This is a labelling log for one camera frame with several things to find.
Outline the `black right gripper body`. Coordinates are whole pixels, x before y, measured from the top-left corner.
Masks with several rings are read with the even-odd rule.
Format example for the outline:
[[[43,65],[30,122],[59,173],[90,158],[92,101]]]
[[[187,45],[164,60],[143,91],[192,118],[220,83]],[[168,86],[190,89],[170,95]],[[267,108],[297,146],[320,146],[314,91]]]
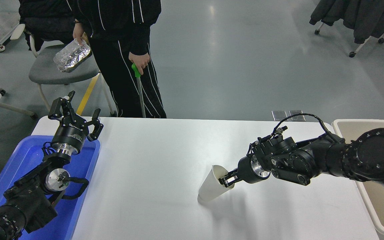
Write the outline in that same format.
[[[262,166],[252,156],[245,156],[238,162],[237,176],[239,179],[254,184],[262,180],[260,173],[262,172]]]

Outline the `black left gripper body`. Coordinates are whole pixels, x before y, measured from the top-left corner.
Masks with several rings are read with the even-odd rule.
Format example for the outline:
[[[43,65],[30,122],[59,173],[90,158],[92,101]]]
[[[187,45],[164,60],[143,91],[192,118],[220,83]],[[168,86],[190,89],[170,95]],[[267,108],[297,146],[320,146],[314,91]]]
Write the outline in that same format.
[[[86,136],[89,134],[86,120],[81,117],[63,117],[51,141],[53,149],[81,151]]]

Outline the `standing person's right hand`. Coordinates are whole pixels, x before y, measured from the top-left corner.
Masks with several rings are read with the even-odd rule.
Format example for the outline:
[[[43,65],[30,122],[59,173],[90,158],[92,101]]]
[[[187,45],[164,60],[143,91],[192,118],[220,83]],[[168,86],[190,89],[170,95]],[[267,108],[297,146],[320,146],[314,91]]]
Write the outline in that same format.
[[[83,29],[82,23],[80,22],[74,23],[73,38],[77,41],[79,45],[83,45],[84,43],[90,45],[88,36]]]

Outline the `standing person's left hand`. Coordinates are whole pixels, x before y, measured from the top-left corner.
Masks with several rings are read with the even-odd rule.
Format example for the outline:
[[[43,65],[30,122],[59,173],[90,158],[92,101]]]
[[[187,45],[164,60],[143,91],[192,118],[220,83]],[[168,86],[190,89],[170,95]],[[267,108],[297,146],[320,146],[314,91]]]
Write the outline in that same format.
[[[129,53],[129,60],[135,64],[140,75],[144,74],[144,69],[148,66],[150,62],[149,53],[145,53],[144,55],[135,55],[133,53]]]

